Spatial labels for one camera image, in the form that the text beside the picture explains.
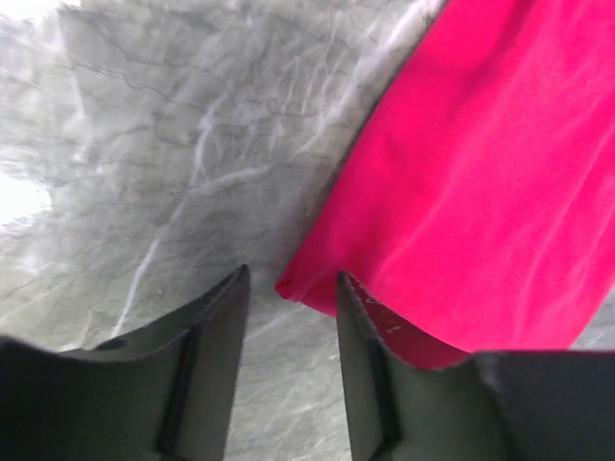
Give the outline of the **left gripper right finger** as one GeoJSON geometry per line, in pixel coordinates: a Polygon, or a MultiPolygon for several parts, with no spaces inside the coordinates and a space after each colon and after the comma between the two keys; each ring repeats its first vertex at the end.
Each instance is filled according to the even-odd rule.
{"type": "Polygon", "coordinates": [[[356,460],[610,460],[614,354],[450,347],[337,277],[356,460]]]}

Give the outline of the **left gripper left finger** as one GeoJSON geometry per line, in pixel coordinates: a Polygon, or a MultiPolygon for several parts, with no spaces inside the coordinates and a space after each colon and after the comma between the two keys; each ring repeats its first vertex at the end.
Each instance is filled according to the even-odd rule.
{"type": "Polygon", "coordinates": [[[1,339],[5,460],[220,460],[250,299],[240,266],[200,298],[94,349],[1,339]]]}

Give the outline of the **magenta t shirt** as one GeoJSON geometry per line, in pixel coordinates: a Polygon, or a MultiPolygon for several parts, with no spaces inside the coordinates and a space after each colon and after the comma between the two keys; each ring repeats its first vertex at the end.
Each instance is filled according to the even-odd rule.
{"type": "Polygon", "coordinates": [[[563,350],[614,284],[614,5],[450,1],[276,283],[355,276],[442,355],[563,350]]]}

